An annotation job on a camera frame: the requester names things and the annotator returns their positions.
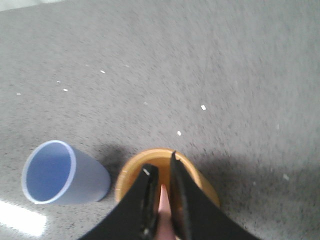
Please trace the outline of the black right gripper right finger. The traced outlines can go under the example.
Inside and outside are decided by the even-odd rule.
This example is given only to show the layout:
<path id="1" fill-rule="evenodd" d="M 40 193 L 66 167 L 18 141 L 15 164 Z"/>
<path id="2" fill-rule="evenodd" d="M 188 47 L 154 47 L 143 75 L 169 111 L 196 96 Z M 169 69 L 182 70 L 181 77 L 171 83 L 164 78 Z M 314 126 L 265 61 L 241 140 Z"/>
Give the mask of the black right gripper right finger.
<path id="1" fill-rule="evenodd" d="M 170 157 L 170 207 L 182 240 L 256 240 L 226 216 L 197 186 L 173 151 Z"/>

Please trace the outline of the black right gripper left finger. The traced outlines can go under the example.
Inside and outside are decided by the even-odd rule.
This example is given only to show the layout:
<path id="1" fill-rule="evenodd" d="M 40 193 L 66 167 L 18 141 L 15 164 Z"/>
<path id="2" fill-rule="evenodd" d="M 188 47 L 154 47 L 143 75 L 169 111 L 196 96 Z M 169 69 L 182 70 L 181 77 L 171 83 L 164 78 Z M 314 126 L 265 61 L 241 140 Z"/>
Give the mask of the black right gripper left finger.
<path id="1" fill-rule="evenodd" d="M 125 196 L 82 240 L 152 240 L 157 228 L 159 170 L 142 166 Z"/>

